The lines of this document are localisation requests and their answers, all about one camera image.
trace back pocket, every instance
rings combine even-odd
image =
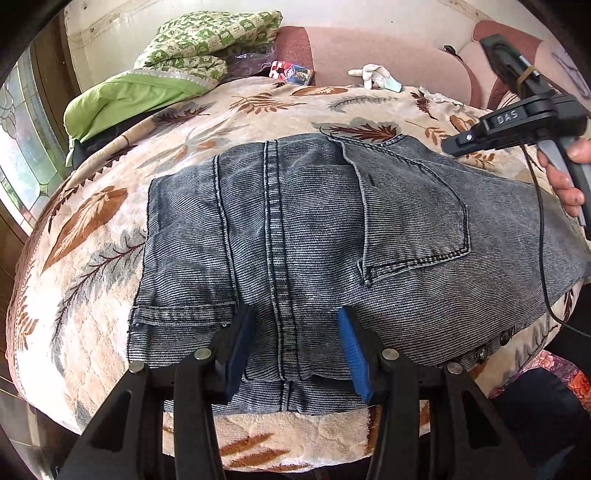
[[[358,267],[366,285],[470,251],[467,206],[433,170],[386,148],[339,142],[361,189],[365,237]]]
[[[215,333],[232,323],[236,305],[198,304],[184,307],[135,306],[128,333],[129,361],[141,360],[150,367],[180,362]]]

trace green patterned blanket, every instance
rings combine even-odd
[[[282,18],[278,11],[189,13],[162,25],[134,67],[219,82],[228,72],[226,58],[272,43]]]

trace screw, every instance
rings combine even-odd
[[[447,364],[447,371],[453,375],[459,375],[464,371],[464,369],[460,364],[457,364],[455,362],[449,362]]]
[[[393,348],[386,348],[383,352],[382,352],[382,356],[386,359],[386,360],[397,360],[398,357],[400,356],[397,350],[394,350]]]
[[[129,371],[133,374],[138,374],[144,369],[145,366],[146,364],[142,361],[134,360],[129,364]]]
[[[211,355],[212,351],[209,348],[199,348],[195,350],[195,358],[197,360],[207,360]]]

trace rubber band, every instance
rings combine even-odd
[[[517,95],[519,96],[519,98],[522,98],[521,85],[523,84],[525,79],[527,77],[529,77],[532,74],[532,72],[534,72],[536,70],[537,70],[537,68],[535,67],[535,65],[530,65],[529,67],[527,67],[525,69],[525,71],[521,75],[519,75],[519,78],[517,79]]]

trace white glove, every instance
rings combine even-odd
[[[429,93],[429,91],[424,87],[419,87],[418,91],[421,92],[426,99],[432,100],[435,103],[452,103],[455,106],[464,106],[463,103],[458,102],[453,98],[446,97],[442,93]]]
[[[368,90],[372,89],[372,82],[374,82],[381,89],[392,90],[393,92],[402,91],[400,82],[397,82],[382,65],[369,63],[362,69],[349,70],[349,75],[361,77],[363,86]]]

